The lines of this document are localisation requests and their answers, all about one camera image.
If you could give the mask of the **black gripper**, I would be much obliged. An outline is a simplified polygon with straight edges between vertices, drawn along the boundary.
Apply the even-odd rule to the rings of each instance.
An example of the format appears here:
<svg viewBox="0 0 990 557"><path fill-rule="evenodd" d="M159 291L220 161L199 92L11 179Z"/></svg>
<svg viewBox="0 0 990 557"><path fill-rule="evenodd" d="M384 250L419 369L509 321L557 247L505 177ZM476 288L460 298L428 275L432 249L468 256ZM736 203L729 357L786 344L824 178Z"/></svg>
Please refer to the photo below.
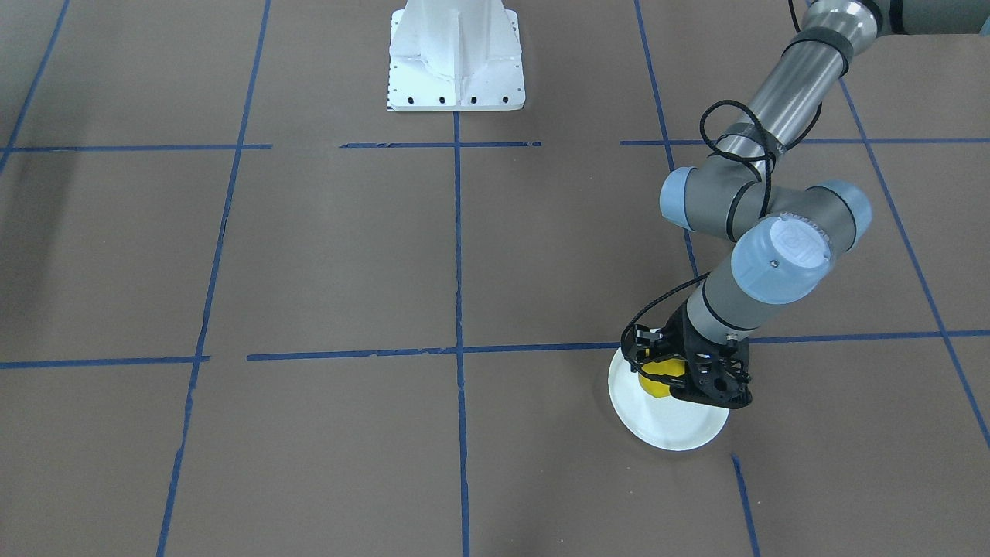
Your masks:
<svg viewBox="0 0 990 557"><path fill-rule="evenodd" d="M718 321L706 306L693 310L690 301L685 301L669 317L666 333L662 329L633 329L630 334L631 357L669 357L640 364L639 375L644 380L684 383L686 362L672 357L673 348L692 363L728 360L736 355L736 331Z"/></svg>

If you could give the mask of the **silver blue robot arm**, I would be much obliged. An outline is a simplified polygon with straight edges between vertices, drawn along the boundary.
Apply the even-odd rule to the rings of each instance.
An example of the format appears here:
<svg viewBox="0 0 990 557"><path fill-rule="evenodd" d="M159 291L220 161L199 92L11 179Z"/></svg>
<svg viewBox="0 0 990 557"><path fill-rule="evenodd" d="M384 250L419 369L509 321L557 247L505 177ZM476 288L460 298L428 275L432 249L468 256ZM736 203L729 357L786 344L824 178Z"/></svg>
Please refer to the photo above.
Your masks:
<svg viewBox="0 0 990 557"><path fill-rule="evenodd" d="M745 381L747 338L817 288L869 229L869 198L845 181L778 186L774 170L816 125L821 102L852 61L882 36L988 35L986 1L813 1L749 102L721 100L700 117L708 158L672 170L659 193L664 218L721 237L732 253L693 279L671 321L637 318L623 359L641 380L685 388L690 378Z"/></svg>

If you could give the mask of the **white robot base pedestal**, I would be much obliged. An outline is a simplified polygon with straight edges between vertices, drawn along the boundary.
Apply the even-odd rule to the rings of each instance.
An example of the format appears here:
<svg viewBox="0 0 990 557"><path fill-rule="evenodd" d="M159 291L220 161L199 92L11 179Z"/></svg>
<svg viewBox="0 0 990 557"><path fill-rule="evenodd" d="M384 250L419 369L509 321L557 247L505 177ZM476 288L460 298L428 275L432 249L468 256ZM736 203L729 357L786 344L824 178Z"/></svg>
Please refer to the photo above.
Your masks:
<svg viewBox="0 0 990 557"><path fill-rule="evenodd" d="M408 1L390 18L387 109L519 111L520 21L502 1Z"/></svg>

